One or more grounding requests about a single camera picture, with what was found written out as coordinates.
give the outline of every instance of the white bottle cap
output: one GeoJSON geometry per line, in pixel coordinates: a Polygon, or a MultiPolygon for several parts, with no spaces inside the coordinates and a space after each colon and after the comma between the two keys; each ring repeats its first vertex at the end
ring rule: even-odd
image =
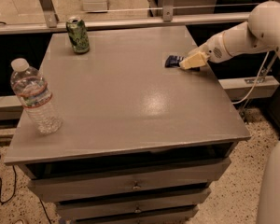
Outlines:
{"type": "Polygon", "coordinates": [[[23,58],[15,59],[11,62],[12,69],[16,72],[22,72],[29,68],[28,62],[23,58]]]}

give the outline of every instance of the gray desktop surface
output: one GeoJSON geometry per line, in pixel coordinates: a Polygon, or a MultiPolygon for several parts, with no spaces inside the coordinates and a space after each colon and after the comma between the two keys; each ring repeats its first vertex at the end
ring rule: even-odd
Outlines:
{"type": "Polygon", "coordinates": [[[164,68],[196,47],[184,26],[88,32],[76,55],[53,35],[41,71],[63,117],[38,134],[25,113],[6,164],[62,161],[246,140],[250,134],[209,66],[164,68]]]}

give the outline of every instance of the speckled floor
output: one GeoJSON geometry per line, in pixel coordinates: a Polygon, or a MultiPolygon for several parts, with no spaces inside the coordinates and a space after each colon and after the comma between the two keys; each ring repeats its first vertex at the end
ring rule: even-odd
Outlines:
{"type": "MultiPolygon", "coordinates": [[[[246,113],[247,129],[252,138],[240,142],[230,155],[231,165],[224,175],[212,183],[212,193],[199,205],[199,212],[187,224],[255,224],[259,190],[266,160],[278,141],[278,133],[259,109],[250,108],[246,113]]],[[[13,191],[13,170],[2,160],[8,147],[0,147],[0,176],[3,180],[2,199],[13,191]]],[[[49,223],[39,199],[26,188],[28,178],[16,167],[17,189],[14,198],[0,204],[0,223],[11,224],[18,218],[29,223],[49,223]]],[[[53,203],[45,203],[52,223],[58,223],[53,203]]]]}

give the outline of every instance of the white cable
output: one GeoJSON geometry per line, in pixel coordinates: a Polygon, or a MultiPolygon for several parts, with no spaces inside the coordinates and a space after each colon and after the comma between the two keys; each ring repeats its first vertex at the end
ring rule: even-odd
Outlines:
{"type": "Polygon", "coordinates": [[[268,59],[268,56],[269,56],[269,51],[267,52],[267,54],[265,55],[265,58],[262,62],[262,65],[259,69],[259,72],[258,72],[258,75],[256,76],[255,80],[254,80],[254,84],[253,86],[251,87],[250,91],[248,92],[248,94],[240,101],[237,101],[237,102],[232,102],[234,105],[237,105],[237,104],[240,104],[242,101],[244,101],[245,99],[247,99],[249,97],[249,95],[251,94],[251,92],[254,90],[254,88],[256,87],[256,85],[258,84],[258,80],[259,80],[259,76],[260,76],[260,73],[261,73],[261,70],[264,66],[264,64],[266,63],[267,59],[268,59]]]}

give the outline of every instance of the clear bottle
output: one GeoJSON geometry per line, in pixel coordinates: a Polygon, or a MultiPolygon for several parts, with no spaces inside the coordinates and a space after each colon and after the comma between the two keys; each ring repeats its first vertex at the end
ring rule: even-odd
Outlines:
{"type": "Polygon", "coordinates": [[[24,110],[44,134],[56,132],[63,124],[61,117],[52,103],[52,92],[48,89],[48,82],[23,58],[12,61],[14,72],[10,84],[19,98],[24,110]]]}

